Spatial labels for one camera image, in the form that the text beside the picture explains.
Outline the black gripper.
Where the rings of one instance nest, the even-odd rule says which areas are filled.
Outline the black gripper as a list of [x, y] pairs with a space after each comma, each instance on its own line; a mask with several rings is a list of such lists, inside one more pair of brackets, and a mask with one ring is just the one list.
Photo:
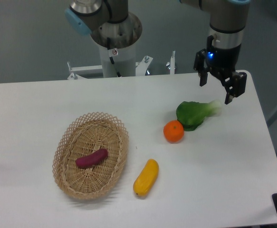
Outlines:
[[233, 98], [245, 93], [246, 89], [247, 74], [235, 71], [241, 44], [223, 49], [215, 47], [212, 44], [214, 41], [214, 35], [207, 37], [206, 49], [198, 51], [195, 55], [194, 70], [198, 72], [200, 86], [206, 85], [208, 72], [221, 81], [226, 90], [224, 103], [228, 105]]

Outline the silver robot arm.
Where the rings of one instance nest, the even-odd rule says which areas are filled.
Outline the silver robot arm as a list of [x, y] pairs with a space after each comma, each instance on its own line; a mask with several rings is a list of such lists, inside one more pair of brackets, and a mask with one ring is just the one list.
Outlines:
[[[200, 85], [208, 75], [220, 80], [226, 90], [225, 103], [242, 95], [247, 76], [235, 69], [246, 26], [248, 0], [187, 0], [187, 5], [210, 14], [205, 49], [195, 55], [194, 70]], [[126, 57], [140, 38], [140, 20], [129, 11], [126, 0], [73, 0], [65, 10], [69, 24], [81, 35], [90, 36], [103, 49], [105, 77], [134, 76], [135, 61]]]

